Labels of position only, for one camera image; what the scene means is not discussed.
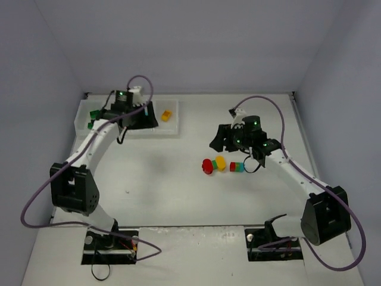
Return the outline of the yellow black striped lego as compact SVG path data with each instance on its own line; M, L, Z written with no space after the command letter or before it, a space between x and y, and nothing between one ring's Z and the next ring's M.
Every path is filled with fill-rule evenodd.
M171 116L172 116L172 111L170 111L170 110L165 110L165 111L162 113L162 115L161 115L161 120L162 120L163 122L167 122L167 121L170 119Z

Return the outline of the yellow round lego brick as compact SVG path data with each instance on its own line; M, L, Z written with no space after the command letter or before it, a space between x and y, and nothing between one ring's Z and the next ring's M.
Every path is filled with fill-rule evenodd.
M226 169L226 160L223 156L217 156L216 159L217 170L223 172Z

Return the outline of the red round lego brick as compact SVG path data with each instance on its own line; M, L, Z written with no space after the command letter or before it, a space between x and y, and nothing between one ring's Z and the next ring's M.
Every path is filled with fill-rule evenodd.
M208 158L203 159L203 161L202 161L202 171L206 175L210 175L210 174L213 173L214 166L213 166L213 163L212 163L212 161L210 159L208 159Z

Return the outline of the green lego brick stack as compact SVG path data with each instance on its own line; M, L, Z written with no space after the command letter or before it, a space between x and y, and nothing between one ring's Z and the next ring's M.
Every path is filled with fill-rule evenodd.
M91 120L96 120L97 117L99 116L100 114L100 110L92 110L89 112L89 115L90 115L90 119Z

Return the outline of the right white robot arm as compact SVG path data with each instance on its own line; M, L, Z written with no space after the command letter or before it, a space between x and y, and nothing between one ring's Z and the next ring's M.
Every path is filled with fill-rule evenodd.
M351 229L351 218L345 209L348 205L345 190L337 186L325 191L325 183L313 182L311 175L284 155L278 140L268 138L258 116L245 116L233 124L219 125L210 147L217 152L246 151L285 183L301 202L304 210L299 216L281 214L265 222L271 236L301 237L320 245Z

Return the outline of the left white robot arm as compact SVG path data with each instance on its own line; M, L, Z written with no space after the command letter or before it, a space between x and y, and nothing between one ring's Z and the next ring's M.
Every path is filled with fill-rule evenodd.
M64 163L50 169L51 197L55 207L74 213L82 224L100 235L118 232L118 223L101 207L94 174L99 162L113 142L122 144L129 129L155 128L151 101L145 101L142 87L113 91L110 108L90 112L90 132L80 147Z

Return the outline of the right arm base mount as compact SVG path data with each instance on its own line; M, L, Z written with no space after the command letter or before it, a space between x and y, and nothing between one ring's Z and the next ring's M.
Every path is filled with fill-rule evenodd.
M285 262L304 259L298 239L263 247L264 244L273 241L266 235L264 228L246 228L244 231L249 262Z

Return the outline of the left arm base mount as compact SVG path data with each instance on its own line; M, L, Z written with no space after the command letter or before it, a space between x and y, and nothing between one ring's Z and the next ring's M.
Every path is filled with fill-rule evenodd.
M100 235L87 231L84 238L82 265L134 265L137 259L137 230L120 230L132 239Z

